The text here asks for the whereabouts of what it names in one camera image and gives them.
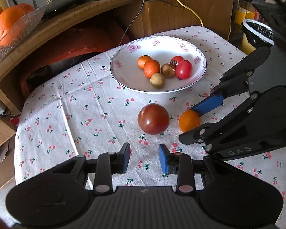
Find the front orange in dish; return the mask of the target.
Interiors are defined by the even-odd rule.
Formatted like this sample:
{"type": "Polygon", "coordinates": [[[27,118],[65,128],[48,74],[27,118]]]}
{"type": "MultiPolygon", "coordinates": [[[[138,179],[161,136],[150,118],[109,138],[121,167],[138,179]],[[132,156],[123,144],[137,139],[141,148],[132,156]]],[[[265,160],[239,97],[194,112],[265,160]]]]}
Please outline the front orange in dish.
{"type": "Polygon", "coordinates": [[[12,26],[26,14],[19,6],[13,6],[0,14],[0,40],[9,32],[12,26]]]}

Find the glass fruit dish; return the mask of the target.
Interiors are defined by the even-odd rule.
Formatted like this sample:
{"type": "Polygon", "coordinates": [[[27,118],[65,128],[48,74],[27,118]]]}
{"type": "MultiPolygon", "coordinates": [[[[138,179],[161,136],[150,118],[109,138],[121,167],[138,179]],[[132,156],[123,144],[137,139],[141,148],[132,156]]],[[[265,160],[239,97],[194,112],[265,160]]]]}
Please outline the glass fruit dish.
{"type": "Polygon", "coordinates": [[[35,29],[45,13],[45,8],[46,6],[41,6],[22,16],[0,40],[0,62],[35,29]]]}

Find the dark red large tomato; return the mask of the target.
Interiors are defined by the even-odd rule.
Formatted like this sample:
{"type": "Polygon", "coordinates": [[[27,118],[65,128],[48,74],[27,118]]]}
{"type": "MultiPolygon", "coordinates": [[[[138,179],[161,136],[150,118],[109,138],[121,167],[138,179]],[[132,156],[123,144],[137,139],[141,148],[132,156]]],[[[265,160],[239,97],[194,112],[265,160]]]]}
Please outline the dark red large tomato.
{"type": "Polygon", "coordinates": [[[144,106],[137,117],[138,126],[147,134],[161,134],[169,126],[169,114],[159,104],[148,104],[144,106]]]}

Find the oval red cherry tomato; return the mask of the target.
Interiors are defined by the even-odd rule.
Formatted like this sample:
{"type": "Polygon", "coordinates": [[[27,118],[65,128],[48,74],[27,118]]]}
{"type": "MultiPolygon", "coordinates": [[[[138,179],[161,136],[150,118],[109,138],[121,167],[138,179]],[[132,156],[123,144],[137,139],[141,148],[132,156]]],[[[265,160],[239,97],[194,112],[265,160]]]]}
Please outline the oval red cherry tomato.
{"type": "Polygon", "coordinates": [[[183,60],[176,67],[176,76],[179,79],[186,80],[191,76],[192,70],[192,63],[188,60],[183,60]]]}

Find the small mandarin with leaf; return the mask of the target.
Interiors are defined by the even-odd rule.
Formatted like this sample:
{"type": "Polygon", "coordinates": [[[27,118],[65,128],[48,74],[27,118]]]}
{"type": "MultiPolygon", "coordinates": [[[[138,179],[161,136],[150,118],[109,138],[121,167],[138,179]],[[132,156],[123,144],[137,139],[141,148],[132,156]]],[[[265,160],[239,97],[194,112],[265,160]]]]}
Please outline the small mandarin with leaf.
{"type": "Polygon", "coordinates": [[[137,59],[137,65],[140,69],[144,69],[144,65],[147,61],[152,60],[152,57],[148,55],[142,55],[137,59]]]}

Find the yellow trash bin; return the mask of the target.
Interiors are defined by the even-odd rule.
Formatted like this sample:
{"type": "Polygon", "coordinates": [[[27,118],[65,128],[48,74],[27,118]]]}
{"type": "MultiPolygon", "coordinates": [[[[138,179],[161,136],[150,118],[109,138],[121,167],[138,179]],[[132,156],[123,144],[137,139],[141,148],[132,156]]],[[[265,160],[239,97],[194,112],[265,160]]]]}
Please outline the yellow trash bin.
{"type": "Polygon", "coordinates": [[[241,43],[241,51],[246,55],[249,55],[253,51],[255,51],[255,47],[253,47],[247,40],[246,35],[243,34],[242,43],[241,43]]]}

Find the cherry print tablecloth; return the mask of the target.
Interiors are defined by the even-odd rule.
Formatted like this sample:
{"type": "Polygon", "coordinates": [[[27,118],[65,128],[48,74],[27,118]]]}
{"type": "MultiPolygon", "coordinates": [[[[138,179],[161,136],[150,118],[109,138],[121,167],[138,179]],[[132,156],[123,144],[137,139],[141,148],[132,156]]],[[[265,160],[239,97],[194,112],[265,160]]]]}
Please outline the cherry print tablecloth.
{"type": "MultiPolygon", "coordinates": [[[[207,69],[194,85],[172,93],[141,93],[120,85],[110,60],[95,56],[39,86],[25,102],[15,141],[16,186],[6,208],[16,228],[286,228],[286,146],[235,159],[180,143],[181,114],[203,101],[222,74],[247,55],[202,26],[166,31],[194,44],[207,69]],[[169,114],[161,134],[147,134],[137,117],[148,104],[169,114]],[[113,193],[94,193],[99,155],[130,143],[125,174],[112,175],[113,193]],[[176,193],[177,175],[163,173],[158,148],[192,158],[196,190],[176,193]]],[[[217,123],[249,92],[226,98],[200,116],[217,123]]]]}

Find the rough orange mandarin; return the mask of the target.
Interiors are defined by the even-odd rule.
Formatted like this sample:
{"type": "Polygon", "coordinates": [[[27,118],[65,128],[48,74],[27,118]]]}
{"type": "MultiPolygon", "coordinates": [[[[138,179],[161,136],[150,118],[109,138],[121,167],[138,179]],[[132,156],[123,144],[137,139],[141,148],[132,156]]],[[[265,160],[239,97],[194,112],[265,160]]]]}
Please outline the rough orange mandarin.
{"type": "Polygon", "coordinates": [[[146,78],[151,78],[154,73],[159,73],[161,65],[156,60],[149,60],[144,65],[144,75],[146,78]]]}

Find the wooden curved desk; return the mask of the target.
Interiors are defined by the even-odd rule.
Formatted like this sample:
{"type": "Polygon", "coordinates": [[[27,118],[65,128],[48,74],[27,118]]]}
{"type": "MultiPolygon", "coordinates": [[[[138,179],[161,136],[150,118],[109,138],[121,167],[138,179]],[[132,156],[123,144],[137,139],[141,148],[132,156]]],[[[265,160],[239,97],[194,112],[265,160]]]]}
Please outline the wooden curved desk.
{"type": "Polygon", "coordinates": [[[18,115],[41,67],[162,31],[200,24],[227,39],[234,13],[234,0],[88,1],[42,20],[0,61],[0,100],[18,115]]]}

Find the tan longan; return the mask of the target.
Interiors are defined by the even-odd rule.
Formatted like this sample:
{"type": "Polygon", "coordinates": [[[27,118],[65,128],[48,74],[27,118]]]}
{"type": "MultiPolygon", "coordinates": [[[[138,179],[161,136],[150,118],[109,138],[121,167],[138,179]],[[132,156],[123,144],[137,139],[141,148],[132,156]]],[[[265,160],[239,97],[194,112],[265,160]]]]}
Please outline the tan longan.
{"type": "Polygon", "coordinates": [[[165,77],[165,78],[172,78],[175,76],[176,74],[176,67],[173,64],[164,64],[161,67],[161,74],[165,77]]]}
{"type": "Polygon", "coordinates": [[[150,83],[154,88],[161,89],[165,86],[166,78],[157,72],[151,76],[150,83]]]}

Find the small round red tomato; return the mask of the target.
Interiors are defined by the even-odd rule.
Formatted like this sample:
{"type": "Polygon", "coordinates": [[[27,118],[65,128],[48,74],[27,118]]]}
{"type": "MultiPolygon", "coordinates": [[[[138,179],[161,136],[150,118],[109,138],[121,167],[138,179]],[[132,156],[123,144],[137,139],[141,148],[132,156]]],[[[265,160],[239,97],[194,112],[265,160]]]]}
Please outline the small round red tomato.
{"type": "Polygon", "coordinates": [[[174,67],[177,67],[183,60],[184,58],[182,56],[177,55],[170,60],[170,63],[174,65],[174,67]]]}

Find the orange round tomato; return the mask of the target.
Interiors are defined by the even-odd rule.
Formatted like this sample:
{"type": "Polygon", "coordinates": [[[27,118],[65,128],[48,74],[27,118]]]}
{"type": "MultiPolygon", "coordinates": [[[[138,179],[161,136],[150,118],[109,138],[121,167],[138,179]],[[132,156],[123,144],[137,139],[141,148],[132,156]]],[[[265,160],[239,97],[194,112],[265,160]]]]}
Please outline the orange round tomato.
{"type": "Polygon", "coordinates": [[[183,133],[199,127],[200,123],[200,116],[192,110],[183,112],[179,118],[179,128],[183,133]]]}

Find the white floral porcelain bowl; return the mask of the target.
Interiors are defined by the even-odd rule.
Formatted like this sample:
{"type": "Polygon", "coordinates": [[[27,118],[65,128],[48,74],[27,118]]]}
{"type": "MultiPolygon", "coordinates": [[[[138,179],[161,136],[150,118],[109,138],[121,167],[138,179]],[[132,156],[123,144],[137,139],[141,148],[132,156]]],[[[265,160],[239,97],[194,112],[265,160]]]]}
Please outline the white floral porcelain bowl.
{"type": "Polygon", "coordinates": [[[112,77],[141,93],[172,93],[196,84],[207,61],[194,44],[169,36],[150,36],[122,46],[110,60],[112,77]]]}

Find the red plastic bag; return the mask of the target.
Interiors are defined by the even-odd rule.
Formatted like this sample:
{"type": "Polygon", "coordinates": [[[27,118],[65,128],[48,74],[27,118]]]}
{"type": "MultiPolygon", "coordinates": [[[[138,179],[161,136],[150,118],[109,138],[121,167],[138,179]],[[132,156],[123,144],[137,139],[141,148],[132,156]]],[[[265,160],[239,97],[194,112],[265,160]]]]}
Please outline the red plastic bag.
{"type": "Polygon", "coordinates": [[[19,78],[22,94],[26,98],[30,95],[27,79],[34,71],[61,60],[103,53],[117,47],[119,42],[129,42],[128,36],[121,39],[123,34],[124,30],[114,23],[108,28],[78,25],[55,36],[22,61],[22,75],[19,78]]]}

